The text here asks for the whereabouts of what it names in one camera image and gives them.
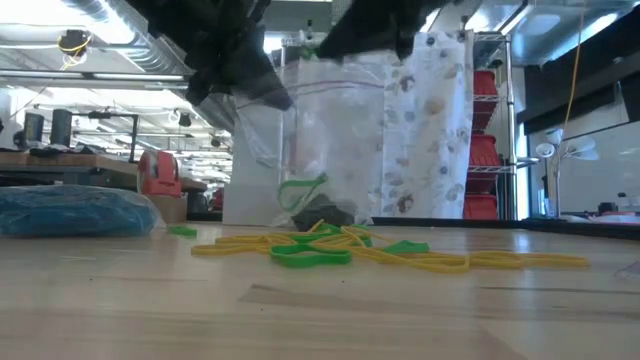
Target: workbench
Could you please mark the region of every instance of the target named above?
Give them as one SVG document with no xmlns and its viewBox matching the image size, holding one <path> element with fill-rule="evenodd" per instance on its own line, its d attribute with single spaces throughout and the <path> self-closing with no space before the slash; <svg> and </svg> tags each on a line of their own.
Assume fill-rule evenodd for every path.
<svg viewBox="0 0 640 360">
<path fill-rule="evenodd" d="M 101 155 L 59 154 L 36 157 L 27 153 L 0 153 L 0 173 L 64 184 L 91 185 L 136 190 L 137 166 Z M 207 190 L 207 184 L 181 178 L 188 197 Z"/>
<path fill-rule="evenodd" d="M 553 252 L 587 269 L 434 274 L 356 258 L 289 269 L 192 257 L 196 240 L 0 239 L 0 359 L 636 359 L 640 243 L 523 230 L 373 227 L 433 251 Z"/>
</svg>

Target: dark object in bag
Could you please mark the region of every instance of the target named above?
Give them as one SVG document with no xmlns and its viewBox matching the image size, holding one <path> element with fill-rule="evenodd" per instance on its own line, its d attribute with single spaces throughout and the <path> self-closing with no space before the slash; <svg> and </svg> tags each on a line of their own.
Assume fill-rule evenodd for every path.
<svg viewBox="0 0 640 360">
<path fill-rule="evenodd" d="M 142 236 L 158 210 L 137 193 L 80 185 L 0 188 L 0 235 Z"/>
<path fill-rule="evenodd" d="M 318 221 L 324 220 L 325 223 L 334 226 L 353 225 L 354 217 L 346 211 L 341 210 L 338 205 L 329 200 L 324 194 L 320 194 L 313 198 L 307 206 L 305 206 L 298 214 L 291 217 L 293 223 L 299 231 L 307 231 L 311 229 Z"/>
</svg>

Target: clear plastic bag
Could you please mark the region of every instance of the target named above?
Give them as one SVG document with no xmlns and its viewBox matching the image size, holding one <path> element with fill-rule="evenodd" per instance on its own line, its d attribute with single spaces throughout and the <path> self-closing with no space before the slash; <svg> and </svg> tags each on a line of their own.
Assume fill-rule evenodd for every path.
<svg viewBox="0 0 640 360">
<path fill-rule="evenodd" d="M 295 103 L 291 109 L 260 101 L 238 105 L 252 156 L 278 172 L 280 214 L 272 225 L 319 218 L 368 222 L 372 167 L 382 140 L 382 65 L 300 61 L 280 75 Z"/>
<path fill-rule="evenodd" d="M 80 185 L 0 188 L 0 235 L 143 236 L 164 222 L 146 197 Z"/>
</svg>

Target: red machine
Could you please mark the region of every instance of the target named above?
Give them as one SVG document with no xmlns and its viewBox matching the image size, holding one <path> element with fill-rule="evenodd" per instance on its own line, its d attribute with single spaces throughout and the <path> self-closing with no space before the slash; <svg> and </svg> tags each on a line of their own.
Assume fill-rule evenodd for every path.
<svg viewBox="0 0 640 360">
<path fill-rule="evenodd" d="M 138 192 L 144 195 L 182 196 L 176 158 L 164 151 L 146 150 L 138 162 Z"/>
</svg>

